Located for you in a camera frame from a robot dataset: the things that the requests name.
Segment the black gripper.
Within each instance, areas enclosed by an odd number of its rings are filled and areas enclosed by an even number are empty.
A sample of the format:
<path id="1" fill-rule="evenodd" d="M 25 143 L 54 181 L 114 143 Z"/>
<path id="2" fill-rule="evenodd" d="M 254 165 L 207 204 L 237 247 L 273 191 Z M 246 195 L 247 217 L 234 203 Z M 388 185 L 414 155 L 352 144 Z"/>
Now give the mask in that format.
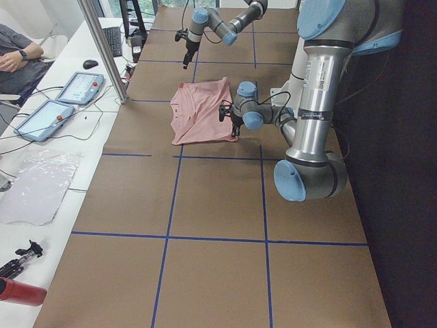
<path id="1" fill-rule="evenodd" d="M 230 113 L 230 118 L 232 121 L 231 136 L 238 138 L 240 136 L 240 127 L 244 124 L 244 121 L 240 116 L 236 115 L 233 112 Z"/>
<path id="2" fill-rule="evenodd" d="M 184 56 L 183 60 L 183 69 L 187 70 L 188 65 L 192 62 L 192 58 L 194 57 L 195 53 L 199 50 L 199 43 L 193 42 L 191 40 L 186 41 L 186 54 Z"/>

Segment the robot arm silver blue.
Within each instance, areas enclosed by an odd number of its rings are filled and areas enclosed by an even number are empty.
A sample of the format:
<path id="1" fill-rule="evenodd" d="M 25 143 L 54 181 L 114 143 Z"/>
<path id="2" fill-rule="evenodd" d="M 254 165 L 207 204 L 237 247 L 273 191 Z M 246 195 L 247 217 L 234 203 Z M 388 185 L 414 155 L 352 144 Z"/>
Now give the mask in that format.
<path id="1" fill-rule="evenodd" d="M 403 1 L 306 1 L 299 9 L 299 43 L 289 80 L 271 103 L 256 101 L 256 86 L 242 82 L 232 105 L 221 105 L 233 132 L 274 124 L 289 144 L 274 168 L 274 183 L 288 201 L 332 197 L 345 187 L 343 160 L 326 149 L 339 82 L 352 56 L 399 44 Z"/>
<path id="2" fill-rule="evenodd" d="M 231 46 L 237 35 L 250 23 L 262 19 L 268 9 L 267 1 L 245 1 L 248 8 L 229 22 L 225 22 L 215 8 L 195 8 L 189 28 L 176 32 L 175 41 L 186 40 L 186 54 L 183 69 L 186 70 L 199 50 L 206 27 L 210 28 L 227 46 Z"/>

